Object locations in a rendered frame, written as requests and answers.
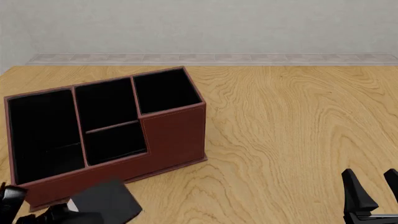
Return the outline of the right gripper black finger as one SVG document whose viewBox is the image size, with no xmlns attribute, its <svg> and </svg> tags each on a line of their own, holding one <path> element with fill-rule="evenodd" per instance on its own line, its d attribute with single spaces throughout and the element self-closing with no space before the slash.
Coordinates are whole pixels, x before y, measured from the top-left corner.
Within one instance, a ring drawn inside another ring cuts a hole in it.
<svg viewBox="0 0 398 224">
<path fill-rule="evenodd" d="M 398 203 L 398 171 L 389 169 L 384 173 L 384 178 Z"/>
<path fill-rule="evenodd" d="M 372 212 L 379 205 L 370 197 L 360 184 L 352 169 L 345 169 L 341 173 L 345 191 L 345 213 Z"/>
</svg>

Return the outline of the black book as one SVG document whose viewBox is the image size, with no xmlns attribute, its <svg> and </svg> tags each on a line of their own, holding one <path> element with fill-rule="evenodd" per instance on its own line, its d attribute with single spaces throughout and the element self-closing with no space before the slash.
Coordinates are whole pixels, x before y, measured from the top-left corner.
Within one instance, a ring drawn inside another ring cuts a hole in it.
<svg viewBox="0 0 398 224">
<path fill-rule="evenodd" d="M 126 224 L 142 207 L 121 180 L 108 180 L 74 195 L 67 203 L 73 212 L 97 212 L 104 224 Z"/>
</svg>

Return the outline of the red-brown desk caddy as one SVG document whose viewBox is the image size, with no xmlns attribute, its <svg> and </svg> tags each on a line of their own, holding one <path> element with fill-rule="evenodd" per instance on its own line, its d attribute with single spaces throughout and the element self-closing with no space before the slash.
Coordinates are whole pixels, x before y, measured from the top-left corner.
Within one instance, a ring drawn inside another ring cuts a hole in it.
<svg viewBox="0 0 398 224">
<path fill-rule="evenodd" d="M 10 95 L 4 107 L 11 182 L 31 212 L 207 159 L 206 102 L 185 67 Z"/>
</svg>

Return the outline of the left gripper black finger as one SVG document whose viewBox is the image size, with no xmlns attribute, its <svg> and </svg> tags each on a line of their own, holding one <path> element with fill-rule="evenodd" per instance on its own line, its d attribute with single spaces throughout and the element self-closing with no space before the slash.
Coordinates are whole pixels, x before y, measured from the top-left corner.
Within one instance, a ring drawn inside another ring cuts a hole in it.
<svg viewBox="0 0 398 224">
<path fill-rule="evenodd" d="M 12 224 L 24 199 L 27 190 L 18 186 L 0 185 L 0 224 Z"/>
<path fill-rule="evenodd" d="M 18 218 L 16 224 L 77 224 L 77 217 L 73 216 L 66 203 L 53 205 L 43 214 L 30 214 Z"/>
</svg>

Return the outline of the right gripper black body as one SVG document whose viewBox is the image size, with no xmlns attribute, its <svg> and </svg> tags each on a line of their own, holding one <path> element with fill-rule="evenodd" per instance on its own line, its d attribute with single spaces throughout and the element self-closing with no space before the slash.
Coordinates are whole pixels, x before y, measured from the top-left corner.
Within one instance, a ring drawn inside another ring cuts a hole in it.
<svg viewBox="0 0 398 224">
<path fill-rule="evenodd" d="M 345 224 L 398 224 L 398 214 L 372 214 L 369 210 L 344 210 Z"/>
</svg>

